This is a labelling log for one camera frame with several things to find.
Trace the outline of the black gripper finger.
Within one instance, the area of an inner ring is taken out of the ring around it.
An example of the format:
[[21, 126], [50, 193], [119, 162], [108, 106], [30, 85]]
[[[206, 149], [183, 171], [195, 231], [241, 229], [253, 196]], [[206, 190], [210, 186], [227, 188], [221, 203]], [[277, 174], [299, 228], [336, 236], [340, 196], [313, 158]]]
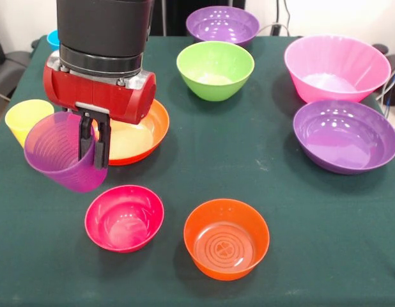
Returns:
[[89, 113], [81, 114], [79, 122], [79, 160], [95, 154], [95, 139], [93, 136], [93, 119]]
[[108, 114], [96, 113], [94, 119], [98, 126], [98, 141], [95, 144], [94, 165], [97, 169], [109, 165], [109, 150], [111, 140], [111, 125]]

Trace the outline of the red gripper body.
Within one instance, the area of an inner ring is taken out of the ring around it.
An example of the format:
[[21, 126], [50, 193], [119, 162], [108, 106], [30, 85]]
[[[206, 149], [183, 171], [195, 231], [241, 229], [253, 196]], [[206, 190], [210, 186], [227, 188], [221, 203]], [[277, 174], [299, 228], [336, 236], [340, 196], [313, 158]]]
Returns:
[[43, 87], [49, 100], [78, 111], [108, 114], [112, 120], [138, 124], [149, 112], [157, 89], [152, 72], [110, 78], [63, 68], [59, 52], [52, 52], [43, 69]]

